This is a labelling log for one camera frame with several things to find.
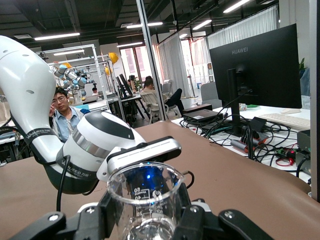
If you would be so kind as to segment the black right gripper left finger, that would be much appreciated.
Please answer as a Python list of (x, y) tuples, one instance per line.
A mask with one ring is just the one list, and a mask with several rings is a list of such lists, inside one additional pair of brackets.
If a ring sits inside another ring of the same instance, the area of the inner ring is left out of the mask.
[(115, 213), (116, 201), (107, 191), (98, 203), (85, 204), (73, 217), (49, 212), (9, 240), (104, 240), (116, 225)]

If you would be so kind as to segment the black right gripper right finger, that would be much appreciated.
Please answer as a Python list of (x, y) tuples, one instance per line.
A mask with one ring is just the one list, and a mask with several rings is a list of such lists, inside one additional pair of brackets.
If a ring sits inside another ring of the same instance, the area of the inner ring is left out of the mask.
[(222, 210), (214, 215), (203, 201), (190, 201), (187, 187), (178, 190), (181, 218), (172, 240), (274, 240), (242, 212)]

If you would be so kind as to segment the clear glass measuring beaker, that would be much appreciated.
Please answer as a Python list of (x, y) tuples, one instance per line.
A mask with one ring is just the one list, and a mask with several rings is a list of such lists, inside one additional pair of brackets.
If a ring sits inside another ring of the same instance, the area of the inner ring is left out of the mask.
[[(165, 164), (143, 162), (139, 164)], [(159, 198), (134, 200), (128, 194), (125, 174), (139, 164), (126, 166), (114, 172), (108, 180), (108, 192), (115, 200), (116, 227), (120, 240), (171, 240), (181, 218), (181, 203), (178, 190), (185, 180), (179, 173), (179, 182)]]

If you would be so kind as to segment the seated person dark trousers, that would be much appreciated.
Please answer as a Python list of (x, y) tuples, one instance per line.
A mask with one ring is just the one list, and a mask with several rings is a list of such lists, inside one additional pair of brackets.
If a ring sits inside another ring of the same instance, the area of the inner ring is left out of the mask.
[[(155, 90), (155, 86), (154, 86), (154, 82), (153, 82), (153, 79), (151, 76), (147, 76), (145, 78), (143, 92), (144, 93), (153, 93), (153, 94), (157, 95), (156, 90)], [(172, 106), (176, 105), (178, 107), (180, 114), (183, 115), (183, 110), (185, 108), (184, 108), (184, 105), (181, 101), (181, 96), (182, 96), (182, 89), (178, 88), (170, 98), (168, 98), (164, 94), (162, 95), (162, 98), (163, 98), (164, 103), (168, 107), (172, 107)]]

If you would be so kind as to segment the black flat dock box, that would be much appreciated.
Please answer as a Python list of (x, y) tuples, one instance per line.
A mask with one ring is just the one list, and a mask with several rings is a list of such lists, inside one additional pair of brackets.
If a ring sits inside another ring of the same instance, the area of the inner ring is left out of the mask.
[(212, 120), (223, 119), (223, 114), (213, 111), (213, 106), (208, 103), (184, 109), (182, 116), (185, 120), (195, 121), (196, 123), (208, 123)]

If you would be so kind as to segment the grey orange USB hub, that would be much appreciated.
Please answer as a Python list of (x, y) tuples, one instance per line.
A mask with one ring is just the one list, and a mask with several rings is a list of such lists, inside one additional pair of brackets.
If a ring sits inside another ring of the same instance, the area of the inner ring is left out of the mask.
[[(262, 145), (265, 143), (267, 140), (266, 137), (262, 138), (253, 138), (252, 140), (252, 150), (255, 150), (259, 145)], [(245, 143), (244, 141), (241, 140), (236, 140), (233, 139), (230, 141), (230, 144), (233, 148), (243, 152), (243, 153), (248, 153), (249, 152), (249, 144)]]

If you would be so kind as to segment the small black tilted monitor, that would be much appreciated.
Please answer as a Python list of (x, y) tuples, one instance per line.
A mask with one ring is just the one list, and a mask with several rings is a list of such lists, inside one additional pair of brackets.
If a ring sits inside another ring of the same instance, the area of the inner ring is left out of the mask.
[(117, 76), (116, 80), (117, 80), (118, 86), (120, 87), (120, 98), (121, 99), (133, 98), (134, 95), (123, 74), (120, 74), (119, 76)]

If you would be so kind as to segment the green circuit board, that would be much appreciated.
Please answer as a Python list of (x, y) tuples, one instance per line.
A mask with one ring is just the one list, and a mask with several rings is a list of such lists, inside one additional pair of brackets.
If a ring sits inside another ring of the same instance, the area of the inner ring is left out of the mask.
[(277, 148), (274, 152), (280, 158), (296, 158), (296, 149), (293, 148)]

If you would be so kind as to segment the black power adapter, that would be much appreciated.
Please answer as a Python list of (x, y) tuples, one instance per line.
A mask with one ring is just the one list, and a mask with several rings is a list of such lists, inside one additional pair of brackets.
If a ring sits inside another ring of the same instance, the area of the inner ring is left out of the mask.
[(254, 117), (250, 123), (249, 123), (249, 126), (252, 130), (256, 131), (256, 132), (262, 132), (263, 130), (263, 127), (265, 126), (267, 120), (266, 119), (263, 119), (263, 118), (260, 118), (260, 117)]

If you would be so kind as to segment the white keyboard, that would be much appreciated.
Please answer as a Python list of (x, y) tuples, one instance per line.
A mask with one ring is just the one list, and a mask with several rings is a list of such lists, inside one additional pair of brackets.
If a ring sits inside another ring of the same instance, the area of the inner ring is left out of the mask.
[(261, 114), (258, 116), (259, 118), (265, 119), (270, 122), (283, 124), (285, 126), (297, 129), (297, 130), (310, 130), (310, 120), (280, 113), (268, 113)]

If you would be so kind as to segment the white office desk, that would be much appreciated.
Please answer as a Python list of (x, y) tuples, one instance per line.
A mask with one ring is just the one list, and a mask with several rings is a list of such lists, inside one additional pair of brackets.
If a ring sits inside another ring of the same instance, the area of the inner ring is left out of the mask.
[[(269, 107), (269, 106), (257, 106), (248, 108), (245, 111), (241, 111), (240, 115), (246, 119), (252, 119), (253, 117), (259, 117), (262, 115), (280, 114), (282, 108)], [(276, 156), (276, 149), (279, 147), (286, 147), (288, 149), (296, 150), (298, 148), (297, 134), (298, 129), (287, 126), (276, 126), (272, 122), (266, 123), (266, 135), (268, 136), (265, 146), (262, 149), (257, 149), (254, 153), (255, 161), (258, 161), (264, 165), (271, 166), (273, 168), (288, 172), (292, 175), (297, 174), (297, 163), (289, 165), (289, 160), (285, 160), (284, 157)], [(238, 140), (239, 138), (226, 132), (218, 132), (211, 135), (209, 141), (221, 145), (241, 156), (247, 157), (248, 155), (233, 146), (231, 146), (231, 140)]]

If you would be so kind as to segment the white frame rack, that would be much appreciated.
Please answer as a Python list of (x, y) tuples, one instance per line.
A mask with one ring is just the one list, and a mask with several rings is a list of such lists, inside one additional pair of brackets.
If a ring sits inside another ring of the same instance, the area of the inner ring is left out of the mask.
[(94, 111), (108, 111), (110, 109), (107, 93), (109, 90), (106, 78), (103, 77), (104, 63), (110, 60), (108, 55), (97, 55), (94, 44), (72, 46), (54, 50), (37, 51), (36, 54), (47, 64), (59, 67), (62, 63), (70, 63), (72, 70), (83, 70), (90, 80), (96, 82), (98, 95), (92, 95), (94, 85), (86, 84), (84, 91), (68, 92), (69, 104), (73, 107)]

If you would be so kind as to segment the slim aluminium post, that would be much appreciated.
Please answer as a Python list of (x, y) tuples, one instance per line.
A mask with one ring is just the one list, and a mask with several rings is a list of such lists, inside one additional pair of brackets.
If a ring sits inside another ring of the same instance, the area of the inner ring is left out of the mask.
[(162, 94), (161, 86), (160, 86), (160, 82), (159, 82), (159, 75), (158, 75), (158, 70), (157, 70), (157, 65), (156, 65), (156, 58), (155, 58), (155, 55), (153, 52), (152, 39), (151, 39), (151, 35), (150, 35), (150, 29), (148, 26), (148, 19), (147, 19), (147, 15), (146, 15), (146, 11), (145, 11), (144, 0), (136, 0), (136, 5), (137, 5), (138, 14), (139, 14), (141, 29), (143, 32), (144, 42), (145, 42), (145, 46), (146, 46), (146, 50), (147, 50), (147, 54), (148, 54), (150, 69), (151, 69), (151, 73), (152, 73), (152, 79), (153, 79), (153, 83), (154, 83), (154, 89), (155, 89), (156, 96), (157, 96), (160, 119), (162, 121), (166, 121), (168, 119), (168, 116), (166, 113), (163, 94)]

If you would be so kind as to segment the dark finned metal enclosure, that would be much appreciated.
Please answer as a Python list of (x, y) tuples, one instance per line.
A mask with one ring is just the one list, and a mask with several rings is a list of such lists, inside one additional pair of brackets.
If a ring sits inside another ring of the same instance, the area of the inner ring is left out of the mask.
[(298, 166), (303, 159), (306, 159), (300, 169), (307, 175), (311, 175), (311, 144), (310, 130), (302, 130), (297, 133), (297, 146), (295, 162)]

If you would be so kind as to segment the wide aluminium post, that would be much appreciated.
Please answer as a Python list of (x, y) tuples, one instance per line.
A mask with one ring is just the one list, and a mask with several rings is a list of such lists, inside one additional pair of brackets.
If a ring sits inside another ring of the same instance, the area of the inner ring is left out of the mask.
[(320, 203), (320, 0), (309, 0), (311, 196)]

